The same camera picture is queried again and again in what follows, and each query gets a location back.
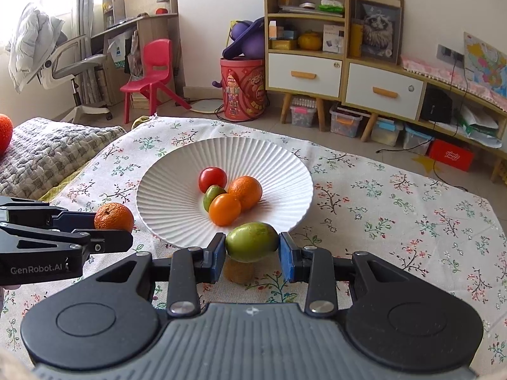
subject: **tiled floor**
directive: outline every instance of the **tiled floor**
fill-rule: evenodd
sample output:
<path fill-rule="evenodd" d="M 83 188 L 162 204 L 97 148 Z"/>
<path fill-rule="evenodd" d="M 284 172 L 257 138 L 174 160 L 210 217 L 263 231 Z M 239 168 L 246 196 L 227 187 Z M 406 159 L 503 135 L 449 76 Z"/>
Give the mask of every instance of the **tiled floor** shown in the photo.
<path fill-rule="evenodd" d="M 117 105 L 111 111 L 113 113 L 113 119 L 110 121 L 107 121 L 104 115 L 98 115 L 85 116 L 80 123 L 95 125 L 98 127 L 122 125 L 126 130 L 130 130 L 132 122 L 136 118 L 148 113 L 148 110 L 131 110 L 130 123 L 123 124 L 123 105 Z M 417 157 L 414 153 L 408 151 L 376 153 L 376 151 L 381 148 L 390 147 L 374 142 L 362 143 L 359 141 L 359 138 L 344 137 L 330 132 L 322 133 L 316 127 L 305 129 L 295 127 L 290 124 L 280 124 L 280 111 L 280 108 L 271 106 L 268 110 L 266 110 L 261 118 L 249 123 L 243 123 L 242 125 L 285 136 L 313 141 L 314 143 L 320 144 L 324 147 L 368 157 L 372 160 L 381 161 L 391 166 L 403 168 L 404 170 L 436 179 L 433 171 L 427 174 L 422 164 L 412 160 Z M 214 114 L 206 115 L 194 113 L 192 111 L 185 110 L 182 107 L 175 107 L 173 103 L 163 104 L 158 108 L 157 112 L 161 116 L 215 118 Z M 470 193 L 477 194 L 485 199 L 488 199 L 493 206 L 496 216 L 500 220 L 502 228 L 507 231 L 507 186 L 505 186 L 500 180 L 495 184 L 491 183 L 489 180 L 491 175 L 490 167 L 476 164 L 472 166 L 471 171 L 468 173 L 439 162 L 436 163 L 435 167 L 438 170 L 439 176 L 445 181 L 455 186 L 462 186 Z"/>

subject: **green mango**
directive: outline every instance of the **green mango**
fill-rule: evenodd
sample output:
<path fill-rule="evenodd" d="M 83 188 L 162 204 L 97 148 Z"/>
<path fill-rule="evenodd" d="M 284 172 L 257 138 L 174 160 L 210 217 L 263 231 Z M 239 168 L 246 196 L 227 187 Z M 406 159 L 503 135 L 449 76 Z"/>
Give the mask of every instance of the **green mango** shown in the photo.
<path fill-rule="evenodd" d="M 209 188 L 206 190 L 206 194 L 204 195 L 204 200 L 202 201 L 204 209 L 206 211 L 209 211 L 209 207 L 211 206 L 211 203 L 213 203 L 213 200 L 216 199 L 220 194 L 225 193 L 227 192 L 220 186 L 209 186 Z"/>
<path fill-rule="evenodd" d="M 276 230 L 266 223 L 246 223 L 227 234 L 225 246 L 232 260 L 255 263 L 278 249 Z"/>

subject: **red plastic chair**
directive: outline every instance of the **red plastic chair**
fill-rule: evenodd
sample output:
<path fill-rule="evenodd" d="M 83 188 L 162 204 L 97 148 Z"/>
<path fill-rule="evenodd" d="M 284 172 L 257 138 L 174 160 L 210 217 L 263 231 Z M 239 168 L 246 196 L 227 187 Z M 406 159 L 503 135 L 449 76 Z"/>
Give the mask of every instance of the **red plastic chair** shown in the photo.
<path fill-rule="evenodd" d="M 130 94 L 140 92 L 150 101 L 150 115 L 154 115 L 161 102 L 157 99 L 157 90 L 162 90 L 176 103 L 190 110 L 190 105 L 165 85 L 172 78 L 172 42 L 171 40 L 154 40 L 144 46 L 143 63 L 145 76 L 141 80 L 129 81 L 120 91 L 125 93 L 125 124 L 129 122 Z M 155 70 L 154 67 L 165 67 Z"/>

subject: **white ribbed plate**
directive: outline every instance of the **white ribbed plate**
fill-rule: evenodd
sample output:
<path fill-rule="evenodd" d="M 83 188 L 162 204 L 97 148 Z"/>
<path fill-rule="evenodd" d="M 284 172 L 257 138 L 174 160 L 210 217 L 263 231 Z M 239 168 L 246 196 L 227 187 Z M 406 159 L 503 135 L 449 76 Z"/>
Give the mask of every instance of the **white ribbed plate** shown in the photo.
<path fill-rule="evenodd" d="M 261 201 L 229 227 L 215 226 L 197 186 L 206 167 L 220 167 L 229 181 L 256 178 Z M 180 247 L 206 247 L 215 233 L 229 232 L 252 221 L 271 224 L 277 232 L 292 230 L 313 198 L 313 181 L 305 165 L 273 143 L 244 137 L 220 137 L 178 148 L 153 164 L 141 179 L 136 204 L 141 220 L 162 240 Z"/>

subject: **framed cat picture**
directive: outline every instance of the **framed cat picture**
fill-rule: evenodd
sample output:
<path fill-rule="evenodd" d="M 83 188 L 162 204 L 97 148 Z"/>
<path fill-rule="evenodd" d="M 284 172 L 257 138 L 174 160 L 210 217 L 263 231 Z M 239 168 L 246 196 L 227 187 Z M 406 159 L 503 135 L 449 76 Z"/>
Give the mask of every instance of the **framed cat picture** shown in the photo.
<path fill-rule="evenodd" d="M 398 64 L 404 0 L 352 0 L 352 18 L 363 23 L 361 56 Z"/>

